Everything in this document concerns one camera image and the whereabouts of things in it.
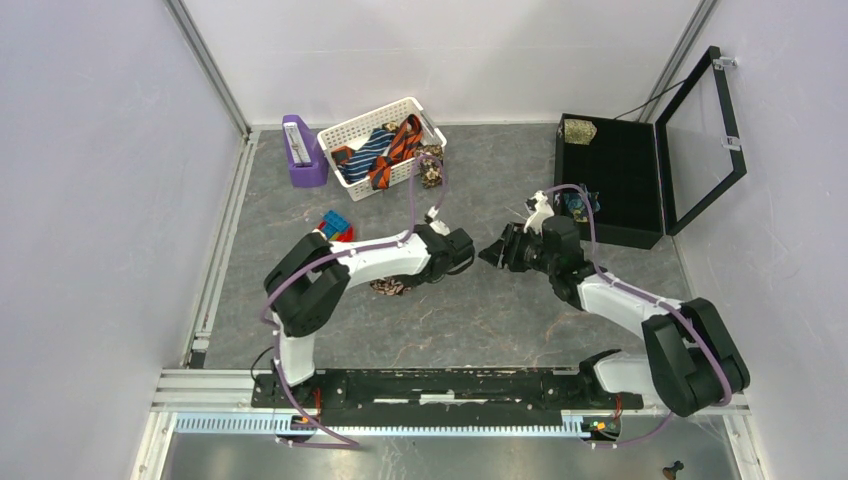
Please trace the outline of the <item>black pink floral tie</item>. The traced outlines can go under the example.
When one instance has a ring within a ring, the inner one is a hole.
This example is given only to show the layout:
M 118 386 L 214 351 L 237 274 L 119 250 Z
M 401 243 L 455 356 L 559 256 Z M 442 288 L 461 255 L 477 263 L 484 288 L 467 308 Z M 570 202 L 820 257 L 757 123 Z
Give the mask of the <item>black pink floral tie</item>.
M 414 286 L 405 284 L 394 277 L 372 280 L 369 286 L 374 292 L 385 296 L 402 296 L 414 289 Z

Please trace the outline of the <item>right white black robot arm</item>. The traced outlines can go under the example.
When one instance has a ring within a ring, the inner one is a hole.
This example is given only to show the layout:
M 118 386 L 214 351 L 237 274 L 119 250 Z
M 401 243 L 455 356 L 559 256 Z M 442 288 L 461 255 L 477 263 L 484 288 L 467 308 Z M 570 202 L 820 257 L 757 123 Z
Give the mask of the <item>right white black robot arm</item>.
M 644 341 L 650 384 L 676 415 L 725 404 L 751 376 L 716 306 L 685 302 L 636 288 L 591 262 L 574 221 L 555 215 L 539 230 L 511 222 L 479 258 L 511 272 L 547 276 L 557 298 L 604 317 Z

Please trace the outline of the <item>orange navy striped tie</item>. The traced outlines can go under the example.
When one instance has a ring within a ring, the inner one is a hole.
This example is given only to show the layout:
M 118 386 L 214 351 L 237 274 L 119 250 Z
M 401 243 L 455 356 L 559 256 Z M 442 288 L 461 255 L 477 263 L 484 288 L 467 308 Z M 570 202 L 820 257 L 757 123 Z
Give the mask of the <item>orange navy striped tie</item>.
M 368 171 L 373 190 L 384 190 L 390 186 L 392 168 L 413 157 L 421 144 L 422 137 L 421 120 L 415 114 L 408 115 L 398 125 L 387 151 L 376 157 Z

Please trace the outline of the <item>gold rolled tie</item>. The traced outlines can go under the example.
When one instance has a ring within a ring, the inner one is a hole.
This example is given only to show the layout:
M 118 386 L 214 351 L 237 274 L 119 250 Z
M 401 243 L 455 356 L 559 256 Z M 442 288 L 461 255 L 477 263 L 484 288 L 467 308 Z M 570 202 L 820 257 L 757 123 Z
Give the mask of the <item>gold rolled tie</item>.
M 566 118 L 562 122 L 561 134 L 566 144 L 588 146 L 597 132 L 597 126 L 590 120 Z

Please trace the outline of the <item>navy white striped tie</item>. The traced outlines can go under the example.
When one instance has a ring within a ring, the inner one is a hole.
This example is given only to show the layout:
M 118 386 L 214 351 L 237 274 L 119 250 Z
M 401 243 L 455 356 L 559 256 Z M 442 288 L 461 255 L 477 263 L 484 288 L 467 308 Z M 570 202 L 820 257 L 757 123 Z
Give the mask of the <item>navy white striped tie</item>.
M 394 137 L 394 132 L 377 128 L 359 149 L 339 150 L 336 153 L 337 168 L 345 181 L 356 183 L 362 180 L 371 170 L 375 160 L 387 151 Z

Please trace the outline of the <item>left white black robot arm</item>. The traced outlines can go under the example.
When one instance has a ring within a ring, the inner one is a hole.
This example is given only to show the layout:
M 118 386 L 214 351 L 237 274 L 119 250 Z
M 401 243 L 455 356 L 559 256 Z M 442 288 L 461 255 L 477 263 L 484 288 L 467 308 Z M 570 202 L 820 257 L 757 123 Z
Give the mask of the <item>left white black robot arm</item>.
M 264 280 L 261 319 L 275 335 L 278 397 L 295 408 L 312 399 L 316 334 L 347 290 L 389 277 L 413 287 L 436 283 L 463 272 L 474 256 L 465 230 L 436 222 L 367 241 L 329 241 L 319 232 L 302 237 Z

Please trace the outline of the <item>colourful toy block stack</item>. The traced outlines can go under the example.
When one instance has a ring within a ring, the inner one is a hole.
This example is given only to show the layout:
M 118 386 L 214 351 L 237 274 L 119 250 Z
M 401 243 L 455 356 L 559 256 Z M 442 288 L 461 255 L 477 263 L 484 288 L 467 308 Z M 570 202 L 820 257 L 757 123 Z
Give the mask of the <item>colourful toy block stack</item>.
M 355 237 L 353 225 L 334 210 L 322 216 L 317 231 L 330 242 L 353 242 Z

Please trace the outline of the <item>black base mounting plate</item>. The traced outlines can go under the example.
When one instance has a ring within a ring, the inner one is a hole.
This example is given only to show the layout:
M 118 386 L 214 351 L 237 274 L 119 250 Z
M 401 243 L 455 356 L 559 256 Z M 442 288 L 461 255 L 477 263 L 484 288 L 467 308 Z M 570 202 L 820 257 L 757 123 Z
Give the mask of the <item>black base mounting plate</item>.
M 325 369 L 291 391 L 327 427 L 557 426 L 564 410 L 644 405 L 577 368 Z

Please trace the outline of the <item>purple metronome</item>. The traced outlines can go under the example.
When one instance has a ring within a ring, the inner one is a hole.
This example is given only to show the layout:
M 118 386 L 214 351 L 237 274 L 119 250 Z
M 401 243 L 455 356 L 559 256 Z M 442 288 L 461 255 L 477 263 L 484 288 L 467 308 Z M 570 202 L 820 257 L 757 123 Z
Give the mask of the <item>purple metronome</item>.
M 296 188 L 323 187 L 327 183 L 329 164 L 316 134 L 294 114 L 283 117 L 282 131 L 292 185 Z

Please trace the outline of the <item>white plastic basket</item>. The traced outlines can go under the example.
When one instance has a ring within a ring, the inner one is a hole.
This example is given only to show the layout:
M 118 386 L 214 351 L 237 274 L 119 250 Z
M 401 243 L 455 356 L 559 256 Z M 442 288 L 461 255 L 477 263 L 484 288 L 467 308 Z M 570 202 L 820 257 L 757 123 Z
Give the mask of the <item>white plastic basket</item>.
M 413 97 L 405 97 L 319 132 L 336 178 L 354 201 L 412 175 L 413 157 L 447 140 Z

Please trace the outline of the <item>blue patterned rolled tie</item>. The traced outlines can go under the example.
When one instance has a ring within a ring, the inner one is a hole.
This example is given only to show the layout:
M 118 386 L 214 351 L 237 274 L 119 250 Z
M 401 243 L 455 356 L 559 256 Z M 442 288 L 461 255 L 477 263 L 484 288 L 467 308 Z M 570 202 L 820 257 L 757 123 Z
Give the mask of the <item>blue patterned rolled tie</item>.
M 588 223 L 601 209 L 599 193 L 591 190 L 586 184 L 564 189 L 562 199 L 567 214 L 578 223 Z

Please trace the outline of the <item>brown floral tie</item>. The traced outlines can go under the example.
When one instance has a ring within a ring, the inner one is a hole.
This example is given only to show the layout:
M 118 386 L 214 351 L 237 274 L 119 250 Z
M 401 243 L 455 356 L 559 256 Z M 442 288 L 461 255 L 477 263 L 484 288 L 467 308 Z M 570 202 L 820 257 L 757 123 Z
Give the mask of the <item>brown floral tie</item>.
M 422 187 L 430 189 L 440 186 L 443 183 L 443 148 L 440 145 L 420 145 L 415 150 L 415 157 L 418 159 Z

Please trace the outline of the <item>small black floor object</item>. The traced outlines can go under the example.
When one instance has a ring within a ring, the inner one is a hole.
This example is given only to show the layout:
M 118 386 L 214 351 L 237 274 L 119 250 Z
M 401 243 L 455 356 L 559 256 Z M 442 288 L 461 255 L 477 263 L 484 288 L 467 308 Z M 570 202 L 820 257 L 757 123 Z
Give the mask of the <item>small black floor object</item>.
M 672 465 L 662 468 L 662 475 L 666 480 L 676 480 L 678 473 L 685 468 L 681 461 L 675 461 Z

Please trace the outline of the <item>black tie display box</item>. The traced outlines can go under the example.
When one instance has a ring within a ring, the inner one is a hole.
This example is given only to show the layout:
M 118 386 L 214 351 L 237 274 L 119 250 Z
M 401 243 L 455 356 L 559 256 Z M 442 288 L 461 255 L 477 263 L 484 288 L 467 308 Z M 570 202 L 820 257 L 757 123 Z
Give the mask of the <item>black tie display box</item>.
M 675 236 L 747 173 L 727 80 L 736 67 L 706 49 L 660 115 L 647 122 L 565 113 L 555 140 L 555 184 L 586 184 L 601 209 L 578 223 L 583 240 L 650 250 Z M 566 144 L 566 118 L 592 121 L 588 146 Z

